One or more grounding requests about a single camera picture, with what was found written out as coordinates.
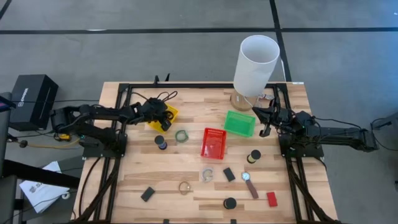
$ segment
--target green bracelet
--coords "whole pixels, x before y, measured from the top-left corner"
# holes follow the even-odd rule
[[[178,138],[179,134],[184,134],[184,138],[183,139],[182,138]],[[188,138],[189,138],[188,134],[187,134],[187,132],[185,130],[179,130],[179,131],[177,131],[175,133],[175,140],[177,142],[179,142],[179,143],[184,143],[184,142],[188,141]]]

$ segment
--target white lamp shade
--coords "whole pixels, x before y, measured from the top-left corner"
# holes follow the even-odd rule
[[[242,41],[236,64],[234,88],[243,96],[264,91],[279,57],[279,46],[270,37],[252,35]]]

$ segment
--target gray floor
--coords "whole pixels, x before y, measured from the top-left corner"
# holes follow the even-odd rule
[[[276,0],[286,27],[398,27],[396,0]],[[272,27],[267,0],[13,0],[0,29],[138,29]],[[240,41],[251,34],[0,35],[0,90],[20,74],[46,73],[60,85],[57,99],[97,99],[105,81],[231,81]],[[265,33],[275,38],[274,33]],[[398,111],[398,32],[283,34],[292,79],[305,82],[320,118],[369,123]],[[278,64],[272,81],[284,81]],[[333,123],[322,123],[340,126]],[[396,132],[376,133],[398,149]],[[45,136],[34,142],[53,141]],[[325,146],[339,219],[396,223],[398,152],[364,153]],[[79,156],[77,151],[7,147],[6,157],[34,166]],[[30,223],[62,222],[70,209]]]

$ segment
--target red basket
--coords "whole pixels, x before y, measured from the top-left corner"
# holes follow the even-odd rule
[[[200,155],[210,159],[223,159],[225,152],[226,131],[205,128]]]

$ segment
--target red eraser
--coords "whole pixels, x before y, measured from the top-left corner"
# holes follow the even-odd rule
[[[274,192],[268,192],[267,193],[267,198],[268,198],[268,203],[270,207],[276,207],[278,206],[278,203],[276,201],[276,196]]]

